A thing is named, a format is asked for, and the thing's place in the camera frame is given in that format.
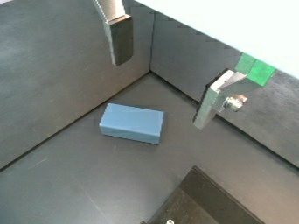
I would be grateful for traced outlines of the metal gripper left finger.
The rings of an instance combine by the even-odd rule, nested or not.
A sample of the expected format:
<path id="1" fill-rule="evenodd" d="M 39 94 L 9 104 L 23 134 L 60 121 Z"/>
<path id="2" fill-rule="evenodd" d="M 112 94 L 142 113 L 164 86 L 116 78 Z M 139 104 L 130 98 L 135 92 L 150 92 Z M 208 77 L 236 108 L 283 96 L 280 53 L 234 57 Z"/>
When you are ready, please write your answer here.
<path id="1" fill-rule="evenodd" d="M 103 19 L 112 64 L 118 67 L 134 56 L 134 19 L 122 0 L 92 0 Z"/>

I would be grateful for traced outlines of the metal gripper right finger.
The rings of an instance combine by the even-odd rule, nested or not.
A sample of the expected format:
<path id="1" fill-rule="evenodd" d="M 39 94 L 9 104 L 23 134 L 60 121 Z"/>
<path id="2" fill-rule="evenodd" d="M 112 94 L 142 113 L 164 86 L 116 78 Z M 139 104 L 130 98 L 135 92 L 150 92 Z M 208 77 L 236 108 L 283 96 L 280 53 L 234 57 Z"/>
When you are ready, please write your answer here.
<path id="1" fill-rule="evenodd" d="M 239 111 L 247 101 L 246 93 L 258 88 L 260 86 L 243 73 L 226 69 L 206 86 L 194 125 L 203 129 L 224 109 Z"/>

